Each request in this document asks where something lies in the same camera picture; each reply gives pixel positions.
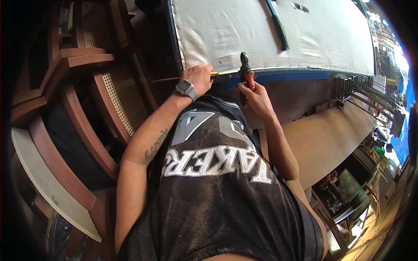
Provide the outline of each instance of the right hand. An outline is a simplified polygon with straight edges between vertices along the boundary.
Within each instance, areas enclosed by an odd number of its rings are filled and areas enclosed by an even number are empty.
[[[248,83],[239,83],[237,89],[247,96],[247,101],[251,109],[262,119],[266,119],[271,115],[275,115],[270,98],[268,97],[265,87],[257,82],[255,83],[255,91],[251,91],[247,86]]]
[[[213,80],[210,79],[212,71],[212,65],[199,64],[184,70],[180,79],[193,83],[197,96],[200,97],[212,86]]]

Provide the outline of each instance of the man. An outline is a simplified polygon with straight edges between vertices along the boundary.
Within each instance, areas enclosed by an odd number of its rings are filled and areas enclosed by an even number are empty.
[[[325,226],[309,206],[266,89],[238,85],[264,121],[277,176],[252,142],[234,96],[211,89],[211,71],[185,70],[177,91],[126,148],[117,183],[118,258],[323,259]],[[157,177],[148,194],[147,177],[148,183]]]

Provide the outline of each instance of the forearm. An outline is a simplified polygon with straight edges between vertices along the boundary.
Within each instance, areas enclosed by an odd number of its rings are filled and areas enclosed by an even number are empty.
[[[122,157],[117,181],[115,247],[119,248],[146,203],[147,166],[179,113],[191,103],[174,93],[136,131]]]
[[[123,154],[121,164],[131,162],[148,165],[177,116],[190,103],[189,97],[174,92],[136,131]]]
[[[274,112],[264,117],[267,135],[268,157],[270,162],[285,180],[299,178],[299,167],[285,138],[283,128]]]

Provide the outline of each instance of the arm tattoo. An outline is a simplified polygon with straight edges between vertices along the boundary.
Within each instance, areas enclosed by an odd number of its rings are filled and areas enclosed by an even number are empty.
[[[158,151],[158,146],[164,141],[164,139],[167,137],[167,134],[168,134],[168,131],[170,130],[170,127],[171,126],[169,126],[168,127],[168,129],[165,129],[164,131],[160,131],[161,132],[161,135],[158,137],[158,139],[154,142],[154,144],[153,145],[151,145],[151,148],[150,148],[150,150],[149,151],[151,151],[151,154],[150,154],[150,152],[147,150],[147,151],[145,151],[145,160],[146,161],[149,161],[149,160],[152,160],[153,158],[154,158],[154,156],[157,154],[157,151]]]

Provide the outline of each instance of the black tank top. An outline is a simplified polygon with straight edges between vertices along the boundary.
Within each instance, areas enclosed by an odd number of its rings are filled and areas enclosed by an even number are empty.
[[[212,91],[189,106],[148,168],[149,200],[118,259],[236,253],[256,260],[321,260],[318,223],[258,151],[228,96]]]

